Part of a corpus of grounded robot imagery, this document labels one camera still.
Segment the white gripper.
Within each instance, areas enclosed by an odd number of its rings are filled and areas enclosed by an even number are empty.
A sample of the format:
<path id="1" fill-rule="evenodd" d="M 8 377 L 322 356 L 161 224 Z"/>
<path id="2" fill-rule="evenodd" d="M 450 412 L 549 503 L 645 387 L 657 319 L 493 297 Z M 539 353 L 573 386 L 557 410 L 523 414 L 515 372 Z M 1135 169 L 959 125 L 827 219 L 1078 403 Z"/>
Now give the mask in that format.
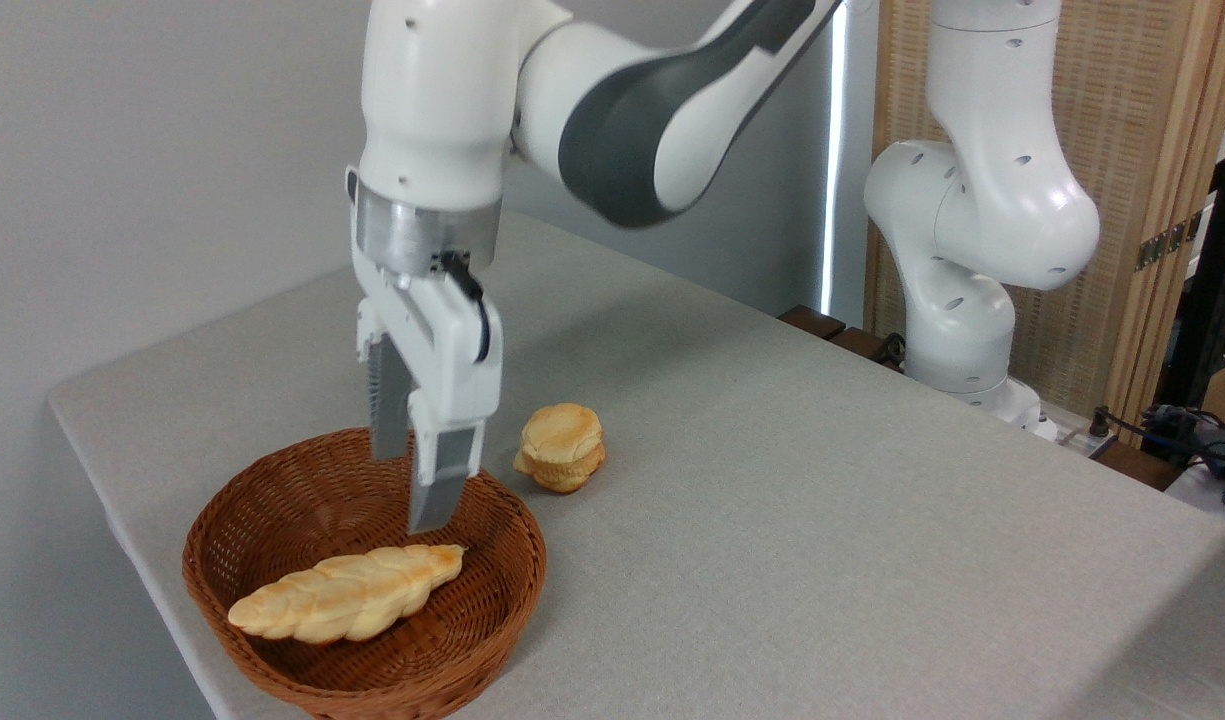
<path id="1" fill-rule="evenodd" d="M 499 316 L 478 279 L 496 255 L 501 204 L 432 209 L 388 200 L 347 170 L 356 354 L 368 369 L 375 460 L 408 454 L 408 533 L 446 527 L 481 467 L 501 396 Z"/>

